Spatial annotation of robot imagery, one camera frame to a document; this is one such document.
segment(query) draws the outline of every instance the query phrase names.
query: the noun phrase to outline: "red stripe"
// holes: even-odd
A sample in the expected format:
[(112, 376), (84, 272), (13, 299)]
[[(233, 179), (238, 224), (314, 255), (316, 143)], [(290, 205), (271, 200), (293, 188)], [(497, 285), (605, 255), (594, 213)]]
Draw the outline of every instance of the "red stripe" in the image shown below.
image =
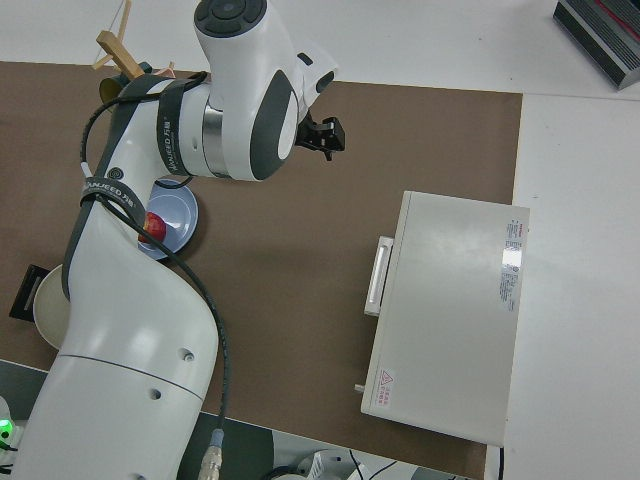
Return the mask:
[(595, 0), (595, 2), (596, 2), (596, 5), (598, 5), (602, 10), (604, 10), (607, 13), (607, 15), (613, 18), (616, 21), (616, 23), (620, 25), (622, 28), (624, 28), (627, 31), (627, 33), (629, 33), (633, 38), (636, 39), (636, 41), (640, 42), (640, 34), (636, 32), (633, 29), (633, 27), (631, 27), (631, 25), (629, 25), (627, 22), (625, 22), (620, 17), (618, 17), (615, 13), (609, 10), (609, 7), (607, 7), (604, 3), (602, 3), (602, 0)]

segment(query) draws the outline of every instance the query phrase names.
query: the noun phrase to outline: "blue plate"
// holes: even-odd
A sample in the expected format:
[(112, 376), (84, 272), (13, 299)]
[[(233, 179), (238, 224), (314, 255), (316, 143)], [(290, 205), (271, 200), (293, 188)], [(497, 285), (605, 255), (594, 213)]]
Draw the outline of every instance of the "blue plate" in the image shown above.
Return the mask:
[[(161, 182), (171, 185), (180, 183), (167, 178), (161, 179)], [(174, 253), (187, 244), (196, 230), (198, 203), (189, 187), (167, 189), (154, 185), (147, 211), (155, 213), (167, 224), (167, 235), (163, 243)], [(167, 257), (156, 247), (147, 243), (138, 242), (138, 250), (154, 260)]]

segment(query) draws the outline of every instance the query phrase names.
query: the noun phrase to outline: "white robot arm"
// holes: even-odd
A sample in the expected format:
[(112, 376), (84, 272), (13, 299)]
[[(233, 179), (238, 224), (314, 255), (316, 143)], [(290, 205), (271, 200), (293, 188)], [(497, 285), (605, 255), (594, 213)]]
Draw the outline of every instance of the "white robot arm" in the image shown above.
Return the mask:
[[(139, 252), (137, 233), (114, 210), (140, 225), (164, 175), (264, 180), (294, 144), (328, 158), (344, 148), (336, 119), (316, 125), (308, 113), (336, 66), (320, 50), (296, 48), (273, 4), (204, 0), (194, 22), (210, 84), (145, 75), (113, 102), (65, 257), (69, 329), (14, 480), (176, 478), (213, 372), (215, 306)], [(216, 478), (216, 455), (203, 478)]]

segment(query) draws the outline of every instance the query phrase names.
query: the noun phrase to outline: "warning label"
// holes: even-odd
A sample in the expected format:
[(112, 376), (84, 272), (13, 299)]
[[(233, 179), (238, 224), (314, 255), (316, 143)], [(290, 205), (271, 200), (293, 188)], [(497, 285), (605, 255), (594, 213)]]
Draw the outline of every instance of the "warning label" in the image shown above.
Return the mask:
[(500, 300), (502, 305), (513, 312), (518, 298), (518, 278), (522, 268), (522, 242), (524, 224), (519, 220), (511, 220), (507, 224), (507, 232), (502, 253), (502, 276), (500, 278)]
[(378, 374), (378, 385), (376, 388), (376, 407), (389, 408), (391, 405), (391, 394), (395, 382), (395, 372), (387, 368), (381, 368)]

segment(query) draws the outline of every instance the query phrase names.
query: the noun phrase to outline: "black rubber band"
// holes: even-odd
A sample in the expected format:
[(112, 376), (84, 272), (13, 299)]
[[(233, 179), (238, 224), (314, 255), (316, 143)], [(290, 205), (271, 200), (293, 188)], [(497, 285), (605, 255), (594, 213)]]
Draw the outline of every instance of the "black rubber band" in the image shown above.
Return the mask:
[(156, 139), (158, 150), (169, 173), (189, 176), (180, 155), (180, 107), (186, 80), (175, 80), (162, 91), (158, 104)]
[(138, 225), (144, 225), (146, 211), (142, 202), (138, 199), (133, 190), (124, 183), (112, 178), (88, 177), (85, 180), (80, 203), (87, 200), (87, 197), (102, 195), (109, 200), (113, 200), (127, 213)]

